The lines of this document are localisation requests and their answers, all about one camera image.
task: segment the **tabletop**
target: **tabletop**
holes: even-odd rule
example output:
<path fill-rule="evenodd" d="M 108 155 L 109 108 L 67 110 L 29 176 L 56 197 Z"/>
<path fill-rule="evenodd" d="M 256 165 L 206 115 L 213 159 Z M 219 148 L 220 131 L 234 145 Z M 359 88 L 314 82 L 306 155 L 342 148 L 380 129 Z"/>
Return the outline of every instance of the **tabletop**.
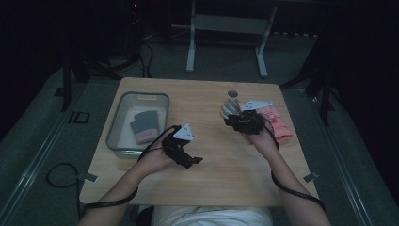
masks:
<path fill-rule="evenodd" d="M 85 182 L 80 194 L 82 203 L 99 200 L 136 162 L 118 158 L 105 140 L 120 97 L 129 91 L 163 92 L 169 96 L 167 127 L 190 123 L 195 139 L 184 146 L 191 156 L 203 157 L 190 169 L 172 164 L 145 178 L 138 187 L 134 204 L 148 205 L 223 205 L 279 206 L 279 192 L 273 184 L 266 160 L 249 145 L 240 133 L 226 126 L 220 115 L 229 99 L 228 91 L 238 92 L 240 102 L 272 101 L 294 134 L 280 144 L 279 151 L 295 176 L 310 193 L 318 197 L 308 174 L 295 128 L 279 86 L 258 83 L 234 83 L 196 80 L 123 78 L 105 122 L 89 173 L 98 176 L 96 183 Z"/>

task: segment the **cable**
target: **cable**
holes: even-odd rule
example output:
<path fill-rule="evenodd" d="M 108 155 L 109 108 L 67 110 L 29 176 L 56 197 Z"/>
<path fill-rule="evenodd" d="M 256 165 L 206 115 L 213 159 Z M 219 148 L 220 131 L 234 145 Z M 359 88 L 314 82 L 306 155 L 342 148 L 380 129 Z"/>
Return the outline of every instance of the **cable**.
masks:
<path fill-rule="evenodd" d="M 179 31 L 179 32 L 177 32 L 176 34 L 173 34 L 171 37 L 172 37 L 172 38 L 177 38 L 177 37 L 179 37 L 179 36 L 181 36 L 181 35 L 183 35 L 183 34 L 185 34 L 185 33 L 188 33 L 189 31 L 190 31 L 190 29 L 188 28 L 188 29 L 185 29 L 184 31 Z M 168 42 L 168 41 L 165 40 L 164 38 L 159 37 L 159 34 L 156 33 L 156 32 L 154 32 L 154 33 L 148 35 L 148 36 L 145 37 L 143 40 L 144 40 L 144 41 L 148 41 L 148 42 L 155 42 L 155 43 Z"/>
<path fill-rule="evenodd" d="M 279 149 L 279 143 L 276 140 L 276 137 L 274 135 L 274 128 L 273 128 L 273 124 L 270 120 L 268 120 L 267 118 L 263 117 L 264 120 L 266 120 L 270 126 L 272 127 L 271 129 L 269 129 L 266 125 L 264 126 L 264 129 L 267 131 L 267 133 L 269 133 L 269 135 L 273 138 L 273 141 L 275 142 L 275 145 L 277 147 L 277 150 Z"/>
<path fill-rule="evenodd" d="M 164 132 L 161 133 L 161 135 L 159 135 L 149 146 L 147 146 L 147 148 L 141 153 L 140 157 L 137 159 L 137 162 L 148 152 L 153 151 L 153 150 L 158 150 L 160 148 L 154 148 L 151 149 L 151 147 L 169 130 L 173 129 L 173 128 L 177 128 L 177 126 L 172 125 L 169 128 L 167 128 Z M 61 166 L 68 166 L 70 168 L 73 169 L 73 172 L 75 174 L 75 183 L 72 184 L 68 184 L 68 185 L 56 185 L 55 183 L 53 183 L 51 181 L 51 175 L 53 173 L 54 170 L 56 170 L 57 168 L 61 167 Z M 77 170 L 77 168 L 70 164 L 70 163 L 59 163 L 55 166 L 53 166 L 46 174 L 46 181 L 47 183 L 55 188 L 68 188 L 68 187 L 72 187 L 75 186 L 76 188 L 76 210 L 77 210 L 77 214 L 79 219 L 82 218 L 82 214 L 81 214 L 81 208 L 80 208 L 80 200 L 79 200 L 79 193 L 80 193 L 80 179 L 79 179 L 79 172 Z M 111 201 L 111 202 L 93 202 L 93 203 L 89 203 L 85 205 L 85 210 L 86 209 L 90 209 L 90 208 L 105 208 L 105 207 L 110 207 L 110 206 L 116 206 L 116 205 L 121 205 L 124 203 L 129 202 L 130 200 L 132 200 L 136 194 L 137 194 L 138 188 L 136 188 L 136 190 L 128 197 L 121 199 L 121 200 L 117 200 L 117 201 Z"/>
<path fill-rule="evenodd" d="M 299 192 L 299 191 L 291 190 L 290 188 L 287 188 L 287 187 L 283 186 L 282 184 L 279 183 L 279 181 L 278 181 L 277 178 L 275 177 L 273 171 L 271 172 L 271 174 L 272 174 L 272 180 L 273 180 L 274 184 L 275 184 L 278 188 L 280 188 L 281 190 L 283 190 L 283 191 L 285 191 L 285 192 L 287 192 L 287 193 L 290 193 L 290 194 L 292 194 L 292 195 L 295 195 L 295 196 L 297 196 L 297 197 L 300 197 L 300 198 L 302 198 L 302 199 L 306 199 L 306 200 L 310 200 L 310 201 L 316 202 L 317 204 L 320 205 L 320 207 L 323 209 L 323 211 L 326 212 L 326 207 L 325 207 L 325 205 L 324 205 L 323 202 L 321 202 L 319 199 L 317 199 L 317 198 L 315 198 L 315 197 L 313 197 L 313 196 L 310 196 L 310 195 L 301 193 L 301 192 Z"/>
<path fill-rule="evenodd" d="M 146 46 L 150 50 L 151 54 L 150 54 L 150 60 L 149 60 L 149 62 L 147 64 L 147 66 L 144 64 L 144 60 L 143 60 L 143 57 L 141 56 L 141 54 L 138 55 L 138 58 L 140 59 L 141 65 L 143 66 L 142 76 L 143 76 L 143 78 L 144 77 L 152 78 L 151 73 L 150 73 L 150 66 L 151 66 L 151 63 L 152 63 L 152 54 L 153 54 L 152 48 L 148 44 L 146 44 L 144 42 L 143 42 L 143 45 Z"/>
<path fill-rule="evenodd" d="M 54 184 L 54 183 L 50 180 L 50 175 L 52 174 L 52 172 L 53 172 L 55 169 L 57 169 L 58 167 L 61 167 L 61 166 L 68 166 L 68 167 L 70 167 L 70 168 L 73 169 L 73 171 L 74 171 L 74 173 L 75 173 L 75 178 L 76 178 L 75 183 L 69 184 L 69 185 L 60 186 L 60 185 Z M 79 181 L 79 178 L 78 178 L 78 171 L 77 171 L 77 168 L 76 168 L 74 165 L 70 164 L 70 163 L 59 163 L 59 164 L 53 166 L 53 167 L 47 172 L 47 174 L 46 174 L 46 181 L 47 181 L 47 183 L 48 183 L 50 186 L 55 187 L 55 188 L 68 188 L 68 187 L 75 186 L 75 188 L 76 188 L 76 210 L 77 210 L 77 216 L 78 216 L 78 218 L 80 219 L 80 218 L 82 217 L 82 214 L 81 214 L 80 200 L 79 200 L 80 181 Z"/>
<path fill-rule="evenodd" d="M 123 51 L 122 51 L 122 53 L 120 54 L 120 58 L 123 58 L 123 56 L 124 56 L 124 54 L 126 53 L 126 49 L 127 49 L 127 43 L 128 43 L 128 40 L 129 40 L 129 31 L 130 31 L 130 25 L 128 25 L 127 26 L 127 30 L 126 30 L 126 39 L 125 39 L 125 43 L 124 43 L 124 45 L 123 45 Z"/>

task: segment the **gray carpet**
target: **gray carpet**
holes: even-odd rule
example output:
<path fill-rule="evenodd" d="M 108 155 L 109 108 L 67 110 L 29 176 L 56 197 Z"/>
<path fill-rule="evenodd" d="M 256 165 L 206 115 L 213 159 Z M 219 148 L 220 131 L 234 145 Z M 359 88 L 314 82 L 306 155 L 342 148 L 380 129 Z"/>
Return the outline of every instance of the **gray carpet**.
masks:
<path fill-rule="evenodd" d="M 243 47 L 223 42 L 216 45 L 208 40 L 199 41 L 194 72 L 186 73 L 188 47 L 184 37 L 172 43 L 159 43 L 150 39 L 147 43 L 153 51 L 151 75 L 155 78 L 280 85 L 298 74 L 314 39 L 289 39 L 281 36 L 270 38 L 264 54 L 269 72 L 267 78 L 259 77 L 254 50 L 246 45 Z M 150 49 L 143 46 L 141 53 L 144 62 L 149 62 Z M 137 63 L 120 72 L 120 75 L 140 77 L 141 72 L 142 65 Z M 94 76 L 86 85 L 74 83 L 74 102 L 69 111 L 61 113 L 61 99 L 53 96 L 60 81 L 61 73 L 55 73 L 1 143 L 0 203 L 7 203 L 9 197 L 13 197 L 13 190 L 35 154 L 44 152 L 41 145 L 50 144 L 30 189 L 17 200 L 15 206 L 11 205 L 13 211 L 9 213 L 7 220 L 4 215 L 1 216 L 2 225 L 77 223 L 74 187 L 51 187 L 45 176 L 53 166 L 61 162 L 74 164 L 81 172 L 88 170 L 119 83 L 101 76 Z M 317 114 L 317 104 L 301 91 L 305 85 L 306 82 L 298 84 L 285 90 L 283 95 L 309 167 L 320 175 L 315 184 L 327 207 L 332 225 L 399 225 L 398 208 L 384 187 L 359 132 L 345 110 L 331 98 L 335 111 L 328 113 L 330 126 L 325 127 Z M 68 123 L 73 111 L 90 113 L 88 123 Z M 51 140 L 46 141 L 57 124 L 61 127 L 56 130 L 56 136 L 50 136 Z M 340 170 L 343 165 L 336 163 L 337 156 L 343 160 L 346 169 L 344 171 L 352 175 L 353 181 L 349 186 Z M 54 180 L 59 183 L 74 183 L 73 171 L 68 168 L 59 169 Z M 358 213 L 356 199 L 353 202 L 350 195 L 348 196 L 354 190 L 351 185 L 355 185 L 364 205 L 363 215 Z M 131 221 L 131 213 L 134 218 L 136 211 L 133 206 L 126 212 L 122 225 L 135 225 Z M 290 225 L 283 208 L 272 208 L 272 213 L 275 225 Z"/>

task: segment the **pink package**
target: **pink package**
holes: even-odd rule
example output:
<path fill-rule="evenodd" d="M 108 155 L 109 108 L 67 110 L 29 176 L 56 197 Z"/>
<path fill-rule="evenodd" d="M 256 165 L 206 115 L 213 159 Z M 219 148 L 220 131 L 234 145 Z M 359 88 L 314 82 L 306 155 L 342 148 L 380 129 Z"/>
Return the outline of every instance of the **pink package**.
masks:
<path fill-rule="evenodd" d="M 273 125 L 275 138 L 278 143 L 288 140 L 293 136 L 293 133 L 287 128 L 284 121 L 282 121 L 279 111 L 274 105 L 265 106 L 256 110 L 260 114 L 267 115 Z"/>

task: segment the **metal stand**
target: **metal stand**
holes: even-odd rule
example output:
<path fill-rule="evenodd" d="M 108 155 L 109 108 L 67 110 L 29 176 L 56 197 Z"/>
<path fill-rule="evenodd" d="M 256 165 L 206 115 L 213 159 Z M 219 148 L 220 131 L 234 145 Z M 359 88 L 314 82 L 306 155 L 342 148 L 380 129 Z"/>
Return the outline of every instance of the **metal stand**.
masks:
<path fill-rule="evenodd" d="M 270 34 L 273 20 L 275 18 L 277 6 L 273 6 L 269 19 L 250 19 L 225 16 L 211 16 L 196 13 L 196 0 L 191 1 L 191 25 L 190 25 L 190 45 L 188 48 L 187 66 L 188 73 L 194 71 L 194 60 L 196 54 L 196 30 L 213 30 L 223 32 L 237 32 L 247 34 L 263 35 L 261 44 L 255 48 L 258 60 L 258 67 L 261 77 L 267 76 L 264 63 L 263 51 Z"/>
<path fill-rule="evenodd" d="M 335 68 L 328 68 L 325 70 L 318 70 L 313 73 L 301 74 L 298 77 L 294 78 L 293 80 L 290 80 L 280 85 L 279 87 L 281 88 L 281 90 L 285 90 L 299 82 L 302 82 L 310 78 L 311 82 L 308 84 L 308 86 L 305 89 L 305 93 L 307 96 L 316 97 L 320 89 L 323 88 L 320 116 L 323 120 L 323 123 L 325 125 L 328 125 L 327 113 L 329 107 L 329 94 L 330 94 L 329 89 L 331 88 L 331 79 L 334 72 Z"/>

